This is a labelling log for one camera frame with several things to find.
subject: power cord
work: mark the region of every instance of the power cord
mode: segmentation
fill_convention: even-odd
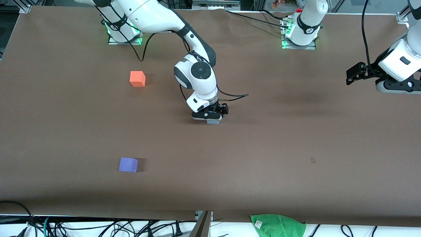
[[[320,224],[316,226],[316,228],[313,230],[313,233],[309,237],[314,237],[319,227],[320,227]]]
[[[0,201],[0,204],[2,204],[2,203],[14,204],[14,205],[18,205],[21,208],[23,208],[26,211],[26,213],[28,213],[28,215],[29,215],[29,218],[30,218],[30,221],[31,221],[30,223],[36,228],[36,222],[35,222],[32,214],[31,214],[31,212],[22,203],[15,202],[15,201],[8,201],[8,200]],[[35,229],[35,237],[37,237],[37,236],[38,236],[38,231]]]
[[[18,236],[17,237],[24,237],[25,236],[25,232],[26,232],[26,229],[28,229],[28,227],[25,227],[19,234],[18,234]]]
[[[348,228],[349,232],[351,233],[351,236],[349,236],[345,233],[344,227]],[[352,233],[352,230],[348,225],[341,225],[341,231],[346,237],[354,237],[354,234]]]
[[[225,11],[226,11],[226,12],[228,12],[228,13],[231,13],[231,14],[237,15],[237,16],[242,16],[242,17],[249,18],[249,19],[252,19],[252,20],[255,20],[255,21],[258,21],[258,22],[263,22],[263,23],[266,23],[266,24],[269,24],[269,25],[274,25],[274,26],[277,26],[277,27],[285,28],[285,29],[287,29],[287,28],[288,28],[288,26],[285,26],[285,25],[280,25],[280,24],[275,24],[275,23],[271,23],[271,22],[263,21],[263,20],[256,19],[256,18],[253,18],[253,17],[249,17],[249,16],[241,15],[241,14],[238,14],[238,13],[235,13],[235,12],[232,12],[232,11],[227,11],[227,10],[225,10]]]
[[[274,14],[272,14],[270,11],[268,11],[268,10],[265,10],[265,9],[261,9],[261,10],[259,10],[259,11],[264,11],[264,12],[266,12],[267,14],[269,14],[269,16],[271,16],[271,17],[273,17],[273,18],[275,18],[275,19],[278,19],[278,20],[282,20],[282,17],[277,17],[277,16],[275,16]]]
[[[375,226],[373,231],[371,232],[371,237],[374,237],[374,233],[376,232],[378,226]]]
[[[370,63],[370,54],[368,52],[368,45],[367,45],[367,39],[365,38],[365,29],[364,29],[364,16],[365,16],[365,10],[367,9],[367,4],[368,1],[370,0],[366,0],[365,4],[364,4],[364,8],[362,10],[362,17],[361,17],[361,31],[362,31],[362,39],[364,40],[364,46],[365,46],[365,55],[367,56],[367,64],[368,64],[368,68],[370,69],[370,71],[376,75],[377,77],[380,77],[379,74],[377,74],[376,72],[374,72],[373,68],[371,67],[371,63]]]

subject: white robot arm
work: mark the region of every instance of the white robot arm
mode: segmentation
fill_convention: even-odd
[[[193,119],[218,123],[228,114],[226,104],[219,105],[215,73],[215,51],[195,32],[177,12],[165,8],[157,0],[75,0],[101,8],[115,2],[139,30],[146,33],[175,32],[192,46],[192,50],[174,67],[177,81],[194,90],[187,104],[194,111]]]
[[[326,0],[307,0],[302,12],[294,13],[293,27],[285,35],[294,44],[309,45],[320,30],[320,23],[329,10]]]
[[[377,77],[376,89],[379,92],[421,94],[421,82],[414,78],[414,73],[421,69],[421,0],[408,0],[408,4],[417,20],[415,25],[374,63],[359,62],[350,68],[346,72],[347,85]]]

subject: wire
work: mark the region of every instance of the wire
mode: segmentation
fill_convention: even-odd
[[[184,95],[183,89],[181,87],[181,84],[180,84],[180,91],[181,91],[181,94],[183,95],[184,100],[187,101],[186,96]]]
[[[216,88],[218,89],[218,91],[220,93],[223,93],[224,95],[227,95],[227,96],[232,96],[232,97],[246,97],[246,96],[248,96],[248,94],[228,94],[228,93],[225,93],[225,92],[223,92],[222,90],[219,89],[218,85],[216,85]]]
[[[185,38],[182,38],[182,40],[183,40],[183,44],[184,44],[184,47],[186,48],[187,52],[190,52],[191,50],[190,50],[189,43],[186,41]]]
[[[282,20],[282,17],[277,17],[277,16],[275,16],[274,14],[272,14],[270,11],[268,11],[268,10],[265,10],[265,9],[261,9],[261,10],[259,10],[259,11],[264,11],[264,12],[266,12],[267,14],[269,14],[271,17],[273,17],[273,18],[275,18],[275,19],[278,19],[278,20]]]
[[[344,226],[346,226],[346,227],[348,228],[349,232],[351,233],[351,236],[349,236],[349,235],[347,235],[347,234],[345,233],[345,231],[344,231]],[[351,228],[350,228],[348,225],[341,225],[341,231],[342,231],[342,233],[343,233],[345,236],[347,236],[347,237],[354,237],[354,234],[352,233],[352,230],[351,230]]]
[[[371,237],[374,237],[374,233],[376,232],[378,226],[375,226],[373,232],[371,232]]]
[[[44,221],[44,237],[47,237],[47,223],[48,223],[48,219],[50,219],[50,217],[47,217]]]
[[[32,214],[31,214],[31,212],[30,212],[30,211],[28,210],[28,208],[26,208],[26,207],[25,207],[22,203],[20,203],[20,202],[15,202],[15,201],[8,201],[8,200],[3,200],[3,201],[0,201],[0,203],[11,203],[11,204],[15,204],[15,205],[21,206],[23,209],[25,209],[26,213],[28,213],[29,218],[30,218],[30,220],[31,220],[32,224],[33,224],[34,226],[36,226],[36,223],[35,223],[35,221],[34,221],[34,218],[33,218]],[[35,230],[35,237],[37,237],[37,236],[38,236],[38,231],[37,231],[37,230]]]
[[[367,56],[367,64],[368,64],[368,68],[370,69],[370,71],[376,75],[377,77],[380,77],[379,74],[377,74],[376,72],[374,72],[373,68],[371,67],[371,63],[370,63],[370,54],[368,52],[368,45],[367,45],[367,39],[365,38],[365,29],[364,29],[364,17],[365,17],[365,10],[367,9],[367,4],[368,1],[370,0],[366,0],[365,4],[364,4],[364,8],[362,10],[362,16],[361,16],[361,31],[362,31],[362,39],[364,40],[364,46],[365,46],[365,55]]]
[[[313,230],[313,233],[309,237],[314,237],[314,235],[317,232],[317,229],[319,229],[320,225],[317,225],[316,228]]]
[[[126,230],[123,230],[124,229],[124,227],[126,226],[126,225],[128,225],[129,223],[130,223],[131,221],[127,221],[127,223],[126,224],[124,224],[124,225],[122,225],[122,226],[120,226],[120,225],[118,225],[118,224],[115,224],[113,227],[114,227],[114,230],[113,230],[113,232],[115,232],[114,234],[112,234],[111,235],[111,237],[115,237],[115,235],[117,234],[117,232],[119,232],[120,230],[121,231],[125,231],[126,233],[128,233]]]
[[[109,225],[106,226],[96,226],[96,227],[88,227],[88,228],[67,228],[67,227],[63,227],[63,229],[68,229],[68,230],[86,230],[86,229],[98,229],[98,228],[104,228],[107,227]]]
[[[141,234],[143,234],[145,231],[147,231],[148,228],[150,228],[152,225],[156,224],[158,221],[149,221],[147,225],[145,225],[139,232],[134,235],[134,237],[139,237]]]
[[[244,15],[241,15],[241,14],[238,14],[238,13],[235,13],[235,12],[231,12],[231,11],[227,11],[227,10],[225,10],[225,11],[226,12],[229,12],[231,14],[234,14],[234,15],[237,15],[237,16],[242,16],[242,17],[245,17],[245,18],[249,18],[249,19],[252,19],[252,20],[255,20],[255,21],[258,21],[258,22],[267,23],[269,25],[274,25],[274,26],[281,27],[281,28],[286,28],[286,29],[288,28],[288,26],[285,26],[285,25],[280,25],[280,24],[275,24],[275,23],[271,23],[271,22],[266,22],[266,21],[263,21],[263,20],[260,20],[260,19],[256,19],[256,18],[249,17],[249,16],[244,16]]]

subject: green towel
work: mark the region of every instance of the green towel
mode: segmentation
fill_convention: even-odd
[[[306,224],[282,215],[251,215],[260,237],[303,237]]]

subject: blue cube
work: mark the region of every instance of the blue cube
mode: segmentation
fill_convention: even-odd
[[[136,173],[137,163],[138,163],[138,160],[135,158],[122,157],[120,159],[120,167],[118,168],[118,171]]]

